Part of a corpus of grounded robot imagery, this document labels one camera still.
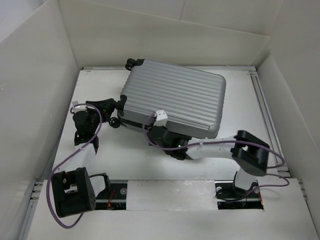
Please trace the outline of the grey hard-shell suitcase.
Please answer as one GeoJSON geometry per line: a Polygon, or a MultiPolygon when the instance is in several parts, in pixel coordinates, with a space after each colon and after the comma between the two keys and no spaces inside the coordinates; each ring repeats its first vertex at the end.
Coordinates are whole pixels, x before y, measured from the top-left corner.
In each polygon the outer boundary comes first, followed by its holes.
{"type": "Polygon", "coordinates": [[[167,114],[166,127],[177,134],[214,139],[220,130],[226,79],[219,74],[149,59],[129,58],[121,90],[119,121],[141,130],[156,111],[167,114]]]}

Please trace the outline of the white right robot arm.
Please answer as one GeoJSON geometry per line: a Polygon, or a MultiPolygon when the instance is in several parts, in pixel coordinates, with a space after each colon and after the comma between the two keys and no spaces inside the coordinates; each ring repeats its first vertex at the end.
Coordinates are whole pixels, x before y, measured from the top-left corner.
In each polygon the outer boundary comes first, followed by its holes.
{"type": "Polygon", "coordinates": [[[270,146],[246,130],[220,139],[200,139],[174,133],[164,126],[153,126],[144,133],[149,144],[177,160],[220,158],[239,165],[231,191],[237,197],[247,194],[257,177],[267,173],[270,146]]]}

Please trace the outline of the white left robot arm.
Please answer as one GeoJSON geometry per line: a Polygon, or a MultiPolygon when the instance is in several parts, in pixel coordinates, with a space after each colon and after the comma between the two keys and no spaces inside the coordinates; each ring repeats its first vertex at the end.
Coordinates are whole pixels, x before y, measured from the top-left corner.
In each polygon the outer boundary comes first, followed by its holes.
{"type": "Polygon", "coordinates": [[[112,99],[73,102],[70,109],[75,126],[75,151],[67,161],[54,170],[52,186],[55,212],[64,218],[90,212],[96,208],[96,198],[114,195],[106,173],[89,173],[89,166],[99,148],[98,132],[110,120],[117,102],[112,99]]]}

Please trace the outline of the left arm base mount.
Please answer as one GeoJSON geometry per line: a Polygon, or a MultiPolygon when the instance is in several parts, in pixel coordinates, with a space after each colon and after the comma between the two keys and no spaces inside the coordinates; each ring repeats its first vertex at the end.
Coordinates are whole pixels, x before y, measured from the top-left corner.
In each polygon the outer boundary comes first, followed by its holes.
{"type": "Polygon", "coordinates": [[[127,209],[128,182],[126,180],[111,180],[111,190],[107,190],[101,179],[92,179],[91,183],[96,198],[96,211],[122,211],[127,209]]]}

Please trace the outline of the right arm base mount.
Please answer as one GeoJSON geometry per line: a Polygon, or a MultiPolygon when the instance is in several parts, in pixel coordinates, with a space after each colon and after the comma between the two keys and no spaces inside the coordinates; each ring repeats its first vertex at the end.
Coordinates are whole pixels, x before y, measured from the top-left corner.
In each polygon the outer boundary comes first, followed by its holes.
{"type": "Polygon", "coordinates": [[[263,210],[264,204],[258,187],[254,181],[249,190],[243,190],[234,186],[232,181],[215,182],[215,198],[218,210],[263,210]]]}

